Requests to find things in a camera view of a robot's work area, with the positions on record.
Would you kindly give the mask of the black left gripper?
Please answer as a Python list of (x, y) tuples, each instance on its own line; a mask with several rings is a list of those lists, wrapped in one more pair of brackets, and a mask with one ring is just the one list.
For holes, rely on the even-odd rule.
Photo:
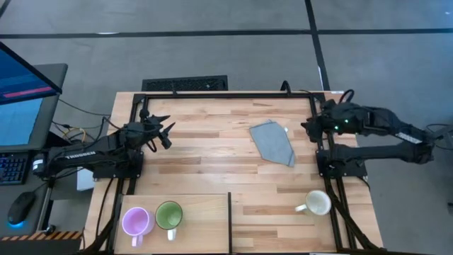
[(128, 124), (124, 124), (122, 132), (125, 134), (128, 142), (148, 142), (149, 140), (158, 137), (159, 134), (161, 137), (168, 137), (169, 132), (175, 123), (170, 124), (162, 131), (161, 129), (163, 128), (162, 122), (169, 118), (169, 115), (152, 115), (143, 119), (142, 122), (130, 122)]

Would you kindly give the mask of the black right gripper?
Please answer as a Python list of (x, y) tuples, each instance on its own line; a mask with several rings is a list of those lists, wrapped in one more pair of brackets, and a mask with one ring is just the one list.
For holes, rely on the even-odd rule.
[(301, 123), (311, 142), (322, 141), (323, 132), (358, 133), (357, 104), (328, 100), (320, 107), (321, 112), (314, 119)]

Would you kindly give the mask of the green mug white handle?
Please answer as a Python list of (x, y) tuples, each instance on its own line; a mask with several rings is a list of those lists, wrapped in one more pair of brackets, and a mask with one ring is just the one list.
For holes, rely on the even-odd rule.
[(167, 231), (168, 241), (176, 240), (177, 227), (182, 222), (183, 209), (175, 201), (166, 201), (156, 209), (156, 224)]

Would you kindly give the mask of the pink plastic mug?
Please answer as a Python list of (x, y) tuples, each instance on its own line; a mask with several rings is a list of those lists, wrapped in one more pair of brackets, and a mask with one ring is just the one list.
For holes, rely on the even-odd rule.
[(129, 209), (122, 218), (122, 230), (132, 238), (132, 247), (140, 247), (144, 236), (149, 234), (155, 225), (154, 214), (141, 207)]

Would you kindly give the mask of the grey knitted cloth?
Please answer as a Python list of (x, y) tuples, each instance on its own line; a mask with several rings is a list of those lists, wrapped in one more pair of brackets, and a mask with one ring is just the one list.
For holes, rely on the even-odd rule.
[(250, 127), (249, 132), (262, 159), (288, 167), (294, 166), (295, 153), (284, 127), (273, 120), (267, 120)]

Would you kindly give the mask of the black floor vent grille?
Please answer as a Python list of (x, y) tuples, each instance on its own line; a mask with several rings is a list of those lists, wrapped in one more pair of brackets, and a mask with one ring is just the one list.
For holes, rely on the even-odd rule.
[(228, 91), (228, 76), (144, 79), (142, 91)]

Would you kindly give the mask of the cream ceramic mug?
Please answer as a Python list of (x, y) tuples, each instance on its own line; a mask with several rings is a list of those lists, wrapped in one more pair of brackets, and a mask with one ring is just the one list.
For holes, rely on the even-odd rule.
[(326, 192), (314, 190), (307, 193), (305, 204), (297, 206), (294, 210), (296, 212), (309, 210), (315, 215), (322, 216), (330, 212), (331, 206), (331, 199)]

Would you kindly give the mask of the white small box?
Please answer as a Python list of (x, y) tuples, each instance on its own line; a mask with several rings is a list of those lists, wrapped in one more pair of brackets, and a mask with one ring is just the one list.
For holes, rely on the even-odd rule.
[(77, 175), (76, 180), (77, 191), (86, 191), (94, 188), (95, 181), (93, 178), (92, 171), (84, 168), (78, 168), (76, 175)]

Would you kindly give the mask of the computer monitor blue screen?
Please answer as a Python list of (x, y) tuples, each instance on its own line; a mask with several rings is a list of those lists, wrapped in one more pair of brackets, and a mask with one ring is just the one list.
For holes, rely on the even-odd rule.
[(0, 42), (0, 152), (44, 147), (68, 65), (31, 65)]

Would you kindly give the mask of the black backlit keyboard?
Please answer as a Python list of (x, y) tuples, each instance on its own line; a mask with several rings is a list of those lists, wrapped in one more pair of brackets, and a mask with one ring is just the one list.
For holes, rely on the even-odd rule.
[(30, 154), (0, 153), (0, 186), (25, 183), (30, 166)]

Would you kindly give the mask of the black computer mouse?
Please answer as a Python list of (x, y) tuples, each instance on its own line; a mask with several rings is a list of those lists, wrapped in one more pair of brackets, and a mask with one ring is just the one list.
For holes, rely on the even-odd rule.
[(11, 225), (20, 224), (26, 219), (35, 202), (36, 195), (32, 191), (21, 193), (11, 204), (8, 210), (7, 220)]

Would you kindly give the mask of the orange black hazard strip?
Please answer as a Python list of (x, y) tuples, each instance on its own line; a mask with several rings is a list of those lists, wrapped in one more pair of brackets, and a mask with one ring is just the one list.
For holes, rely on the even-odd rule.
[(48, 240), (77, 240), (82, 238), (83, 232), (80, 231), (64, 231), (53, 232), (46, 235), (44, 232), (36, 232), (32, 235), (20, 235), (11, 237), (0, 237), (0, 242), (5, 241), (48, 241)]

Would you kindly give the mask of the grey computer desk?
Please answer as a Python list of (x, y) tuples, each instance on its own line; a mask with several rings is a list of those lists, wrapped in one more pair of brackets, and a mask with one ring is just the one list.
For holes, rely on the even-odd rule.
[[(64, 232), (49, 223), (52, 212), (52, 189), (31, 172), (32, 154), (28, 176), (22, 185), (0, 186), (0, 237), (32, 235), (44, 232)], [(13, 201), (24, 192), (32, 191), (36, 195), (30, 212), (20, 224), (8, 223), (7, 214)], [(70, 255), (79, 250), (82, 238), (77, 240), (48, 240), (48, 241), (5, 241), (0, 242), (0, 255)]]

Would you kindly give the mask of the black metal table frame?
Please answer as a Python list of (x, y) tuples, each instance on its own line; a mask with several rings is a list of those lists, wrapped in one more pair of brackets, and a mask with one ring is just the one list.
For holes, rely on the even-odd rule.
[[(229, 252), (256, 255), (335, 252), (358, 248), (342, 217), (294, 209), (308, 192), (322, 190), (327, 180), (316, 164), (317, 144), (301, 122), (319, 105), (304, 92), (120, 92), (112, 121), (137, 120), (142, 109), (169, 115), (175, 123), (172, 147), (146, 151), (142, 175), (135, 181), (104, 183), (96, 195), (107, 195), (107, 208), (121, 215), (125, 196), (221, 195), (228, 197)], [(249, 128), (273, 120), (289, 130), (295, 164), (288, 167), (262, 159)]]

